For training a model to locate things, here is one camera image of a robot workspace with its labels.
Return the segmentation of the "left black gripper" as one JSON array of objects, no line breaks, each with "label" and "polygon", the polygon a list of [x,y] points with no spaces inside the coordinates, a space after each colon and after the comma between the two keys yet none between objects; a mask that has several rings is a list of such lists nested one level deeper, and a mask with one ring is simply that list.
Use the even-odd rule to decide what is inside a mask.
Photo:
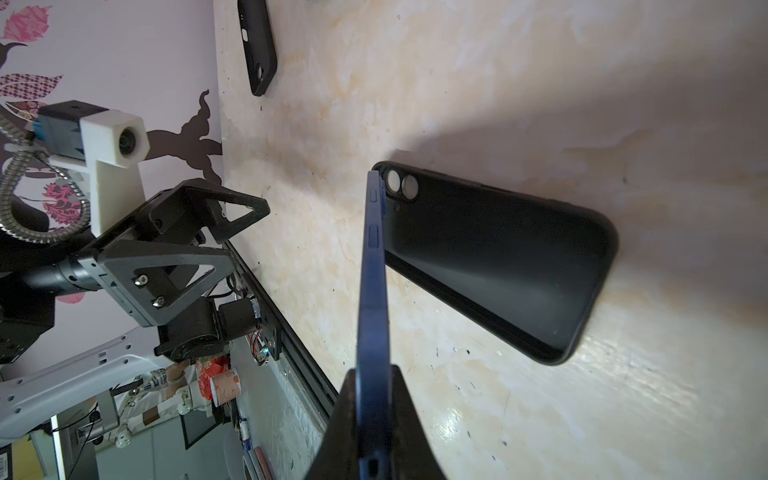
[{"label": "left black gripper", "polygon": [[225,249],[179,244],[205,229],[223,244],[270,213],[261,197],[187,180],[149,203],[152,235],[165,243],[92,242],[77,263],[141,327],[166,325],[235,270]]}]

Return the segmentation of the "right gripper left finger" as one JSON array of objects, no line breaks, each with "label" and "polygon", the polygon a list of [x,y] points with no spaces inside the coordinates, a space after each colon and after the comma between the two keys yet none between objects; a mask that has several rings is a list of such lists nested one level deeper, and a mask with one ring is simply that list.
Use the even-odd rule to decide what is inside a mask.
[{"label": "right gripper left finger", "polygon": [[358,480],[356,423],[356,370],[350,369],[342,384],[330,421],[306,480]]}]

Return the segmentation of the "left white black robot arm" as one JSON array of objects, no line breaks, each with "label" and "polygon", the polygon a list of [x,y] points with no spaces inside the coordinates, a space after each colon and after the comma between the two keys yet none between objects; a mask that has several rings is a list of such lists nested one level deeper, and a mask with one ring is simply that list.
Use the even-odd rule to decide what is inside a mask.
[{"label": "left white black robot arm", "polygon": [[194,178],[103,233],[60,245],[1,241],[1,442],[156,369],[215,355],[256,322],[214,290],[238,267],[228,242],[265,199]]}]

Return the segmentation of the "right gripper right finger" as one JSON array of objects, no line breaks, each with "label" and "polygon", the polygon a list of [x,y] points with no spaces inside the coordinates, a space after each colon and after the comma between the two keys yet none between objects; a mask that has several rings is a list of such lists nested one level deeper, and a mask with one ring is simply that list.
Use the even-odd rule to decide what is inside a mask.
[{"label": "right gripper right finger", "polygon": [[392,366],[392,479],[446,480],[429,445],[400,368]]}]

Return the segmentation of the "black phone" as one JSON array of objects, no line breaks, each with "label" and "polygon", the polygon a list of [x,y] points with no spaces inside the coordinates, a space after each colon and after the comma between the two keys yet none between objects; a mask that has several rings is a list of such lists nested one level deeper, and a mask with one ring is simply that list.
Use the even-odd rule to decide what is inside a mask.
[{"label": "black phone", "polygon": [[362,479],[391,477],[392,369],[383,217],[385,189],[367,174],[356,349],[356,423]]}]

